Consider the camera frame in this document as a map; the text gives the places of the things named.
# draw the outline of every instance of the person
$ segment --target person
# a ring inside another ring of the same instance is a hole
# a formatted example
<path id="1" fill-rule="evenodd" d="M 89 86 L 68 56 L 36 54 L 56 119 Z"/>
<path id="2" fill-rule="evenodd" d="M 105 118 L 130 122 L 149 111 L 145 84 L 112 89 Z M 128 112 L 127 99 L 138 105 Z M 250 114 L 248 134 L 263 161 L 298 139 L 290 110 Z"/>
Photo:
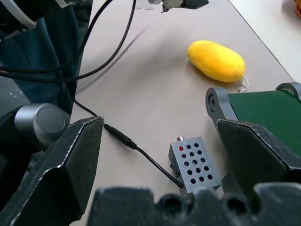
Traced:
<path id="1" fill-rule="evenodd" d="M 0 65 L 18 69 L 49 69 L 73 59 L 88 28 L 92 0 L 77 1 L 37 21 L 31 31 L 10 39 L 0 32 Z M 78 76 L 79 61 L 62 70 L 22 74 L 32 78 L 60 79 Z M 72 83 L 36 83 L 14 80 L 31 103 L 51 103 L 71 114 L 76 91 Z"/>

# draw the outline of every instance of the gray electronic box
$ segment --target gray electronic box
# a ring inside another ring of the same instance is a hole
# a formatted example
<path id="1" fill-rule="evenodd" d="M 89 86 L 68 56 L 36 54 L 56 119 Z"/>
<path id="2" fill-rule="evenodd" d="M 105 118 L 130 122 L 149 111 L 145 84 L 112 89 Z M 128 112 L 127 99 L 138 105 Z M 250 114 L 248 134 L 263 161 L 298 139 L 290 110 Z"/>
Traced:
<path id="1" fill-rule="evenodd" d="M 222 185 L 201 137 L 179 137 L 169 148 L 170 167 L 178 181 L 185 185 L 182 196 L 187 196 L 200 186 L 217 189 Z"/>

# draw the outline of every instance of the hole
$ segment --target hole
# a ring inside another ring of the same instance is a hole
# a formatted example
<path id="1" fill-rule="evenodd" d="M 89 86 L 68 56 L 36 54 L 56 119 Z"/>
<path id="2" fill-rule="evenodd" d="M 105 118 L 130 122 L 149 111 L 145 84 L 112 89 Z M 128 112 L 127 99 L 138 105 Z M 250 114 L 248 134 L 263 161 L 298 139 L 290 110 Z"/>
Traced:
<path id="1" fill-rule="evenodd" d="M 213 96 L 213 94 L 210 94 L 208 96 L 208 99 L 207 99 L 207 105 L 210 107 L 211 112 L 214 112 L 214 106 L 212 106 L 212 103 L 215 104 L 215 102 L 214 102 L 214 96 Z"/>
<path id="2" fill-rule="evenodd" d="M 237 198 L 231 198 L 227 201 L 228 208 L 233 211 L 236 215 L 242 215 L 246 213 L 245 204 Z"/>
<path id="3" fill-rule="evenodd" d="M 182 202 L 175 195 L 166 195 L 162 197 L 158 202 L 158 210 L 166 214 L 167 216 L 177 217 L 183 210 Z"/>

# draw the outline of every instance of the plush potato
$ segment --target plush potato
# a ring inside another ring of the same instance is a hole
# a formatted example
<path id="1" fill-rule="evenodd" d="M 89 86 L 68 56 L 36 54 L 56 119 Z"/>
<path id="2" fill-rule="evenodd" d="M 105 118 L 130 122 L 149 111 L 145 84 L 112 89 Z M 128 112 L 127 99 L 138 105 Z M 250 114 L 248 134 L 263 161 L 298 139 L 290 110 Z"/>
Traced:
<path id="1" fill-rule="evenodd" d="M 205 75 L 218 81 L 242 79 L 246 65 L 241 56 L 212 41 L 196 41 L 189 46 L 189 60 Z"/>

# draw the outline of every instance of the white table surface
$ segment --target white table surface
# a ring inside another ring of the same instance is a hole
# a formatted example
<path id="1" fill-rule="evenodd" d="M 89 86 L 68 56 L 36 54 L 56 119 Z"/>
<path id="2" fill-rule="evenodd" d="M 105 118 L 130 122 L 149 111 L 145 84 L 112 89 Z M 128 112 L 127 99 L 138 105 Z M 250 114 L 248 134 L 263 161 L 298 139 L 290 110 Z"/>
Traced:
<path id="1" fill-rule="evenodd" d="M 294 0 L 230 0 L 290 76 L 301 82 L 301 19 Z"/>
<path id="2" fill-rule="evenodd" d="M 92 14 L 103 4 L 94 0 Z M 130 1 L 114 0 L 101 15 L 85 48 L 81 74 L 97 68 L 112 54 L 123 35 Z M 170 173 L 168 151 L 177 137 L 201 136 L 221 178 L 228 172 L 225 151 L 207 115 L 209 87 L 234 84 L 205 77 L 187 58 L 196 40 L 212 40 L 238 52 L 246 62 L 251 91 L 274 90 L 293 80 L 227 0 L 211 0 L 198 10 L 172 9 L 135 12 L 121 57 L 108 70 L 81 80 L 76 99 L 105 122 L 124 132 Z M 74 106 L 71 121 L 90 115 Z M 86 223 L 95 189 L 144 186 L 158 200 L 179 193 L 176 185 L 137 151 L 125 148 L 103 132 L 97 174 L 81 221 Z"/>

